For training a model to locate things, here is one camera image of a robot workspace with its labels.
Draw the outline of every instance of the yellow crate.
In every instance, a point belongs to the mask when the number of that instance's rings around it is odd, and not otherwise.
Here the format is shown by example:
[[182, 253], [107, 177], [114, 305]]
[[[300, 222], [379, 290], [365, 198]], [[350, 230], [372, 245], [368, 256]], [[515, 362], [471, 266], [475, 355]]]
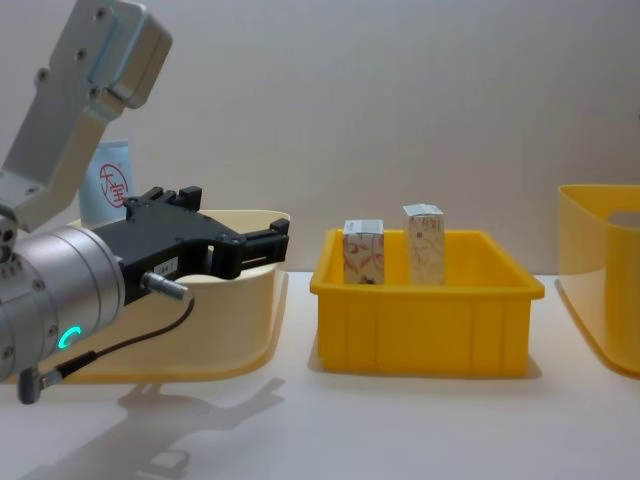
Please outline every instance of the yellow crate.
[[559, 189], [558, 273], [578, 325], [611, 366], [640, 373], [640, 228], [613, 223], [640, 213], [640, 185]]
[[402, 230], [385, 231], [385, 284], [345, 285], [342, 230], [311, 280], [326, 370], [446, 376], [527, 373], [531, 301], [544, 287], [487, 234], [447, 231], [446, 285], [409, 282]]

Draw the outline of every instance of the plastic container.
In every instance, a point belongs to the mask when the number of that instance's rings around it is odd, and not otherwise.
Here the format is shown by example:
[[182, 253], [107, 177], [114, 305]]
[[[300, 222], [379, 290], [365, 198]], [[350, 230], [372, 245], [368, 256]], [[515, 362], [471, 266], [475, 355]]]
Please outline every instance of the plastic container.
[[[242, 233], [265, 228], [287, 214], [262, 210], [204, 210], [204, 214]], [[65, 380], [66, 383], [204, 381], [246, 373], [266, 363], [275, 348], [286, 298], [286, 273], [280, 265], [242, 272], [235, 280], [194, 275], [180, 283], [196, 297], [191, 316], [165, 335], [107, 355]], [[41, 364], [58, 362], [91, 349], [173, 322], [186, 305], [158, 294], [127, 306], [109, 328]]]
[[640, 186], [565, 185], [558, 209], [558, 273], [576, 321], [610, 366], [640, 373], [640, 228], [616, 221], [640, 218]]
[[331, 230], [311, 280], [323, 368], [524, 376], [531, 301], [544, 287], [483, 232], [447, 231], [445, 252], [445, 285], [410, 285], [404, 232], [387, 230], [386, 283], [345, 285], [342, 231]]

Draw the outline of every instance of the small carton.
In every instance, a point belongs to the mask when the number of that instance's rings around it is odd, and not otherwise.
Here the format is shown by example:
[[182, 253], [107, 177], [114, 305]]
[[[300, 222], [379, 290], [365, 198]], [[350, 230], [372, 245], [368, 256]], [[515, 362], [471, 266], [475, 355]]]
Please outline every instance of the small carton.
[[348, 220], [343, 229], [344, 282], [384, 283], [382, 220]]
[[411, 283], [444, 285], [444, 214], [435, 205], [406, 205], [405, 236]]

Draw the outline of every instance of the robotic arm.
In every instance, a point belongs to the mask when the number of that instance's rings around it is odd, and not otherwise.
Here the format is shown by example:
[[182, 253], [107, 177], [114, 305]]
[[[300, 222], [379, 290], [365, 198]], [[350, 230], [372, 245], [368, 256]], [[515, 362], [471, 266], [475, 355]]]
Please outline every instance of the robotic arm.
[[19, 374], [25, 404], [65, 376], [41, 375], [40, 361], [108, 327], [126, 304], [154, 291], [184, 300], [177, 278], [233, 279], [285, 259], [288, 220], [239, 234], [198, 213], [198, 187], [155, 187], [127, 199], [126, 219], [94, 231], [16, 240], [18, 229], [32, 232], [71, 203], [105, 128], [146, 102], [171, 44], [142, 5], [78, 0], [50, 67], [36, 75], [0, 169], [0, 381]]

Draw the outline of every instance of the teal indicator light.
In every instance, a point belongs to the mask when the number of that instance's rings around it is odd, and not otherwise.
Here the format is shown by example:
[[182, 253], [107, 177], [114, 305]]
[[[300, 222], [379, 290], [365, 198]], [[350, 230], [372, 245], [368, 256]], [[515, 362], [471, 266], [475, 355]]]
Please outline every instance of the teal indicator light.
[[60, 337], [60, 340], [58, 340], [58, 348], [60, 350], [69, 348], [71, 346], [71, 341], [70, 341], [71, 337], [73, 337], [74, 335], [81, 335], [81, 334], [82, 334], [82, 329], [80, 327], [78, 327], [77, 325], [74, 327], [71, 327], [66, 332], [64, 332]]

